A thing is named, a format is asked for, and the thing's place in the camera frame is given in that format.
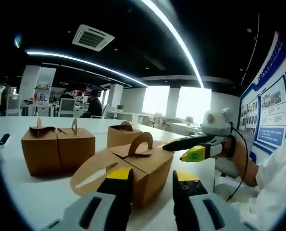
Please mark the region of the person's right hand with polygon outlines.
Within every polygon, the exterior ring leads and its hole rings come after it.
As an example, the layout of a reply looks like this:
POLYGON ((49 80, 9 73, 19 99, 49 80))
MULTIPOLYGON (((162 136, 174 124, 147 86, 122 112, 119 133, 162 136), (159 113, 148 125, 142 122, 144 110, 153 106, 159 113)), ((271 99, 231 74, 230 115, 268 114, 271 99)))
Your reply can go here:
POLYGON ((233 158, 236 150, 236 138, 233 135, 229 135, 227 140, 222 143, 222 151, 220 155, 225 158, 233 158))

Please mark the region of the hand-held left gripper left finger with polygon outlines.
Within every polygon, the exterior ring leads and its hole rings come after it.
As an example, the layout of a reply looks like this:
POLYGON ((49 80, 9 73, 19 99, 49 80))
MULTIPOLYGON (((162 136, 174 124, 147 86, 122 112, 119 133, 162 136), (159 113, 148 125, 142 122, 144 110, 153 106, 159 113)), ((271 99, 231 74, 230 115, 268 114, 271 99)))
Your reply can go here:
POLYGON ((125 231, 131 214, 134 170, 108 174, 95 192, 82 196, 43 231, 125 231))

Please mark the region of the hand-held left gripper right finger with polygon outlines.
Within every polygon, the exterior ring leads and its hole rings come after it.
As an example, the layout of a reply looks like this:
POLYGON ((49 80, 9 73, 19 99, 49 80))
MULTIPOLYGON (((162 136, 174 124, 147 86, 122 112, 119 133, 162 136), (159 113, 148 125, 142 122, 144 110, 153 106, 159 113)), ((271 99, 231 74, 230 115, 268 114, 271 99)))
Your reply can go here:
POLYGON ((179 231, 254 231, 241 222, 237 211, 200 179, 187 172, 173 171, 174 216, 179 231))

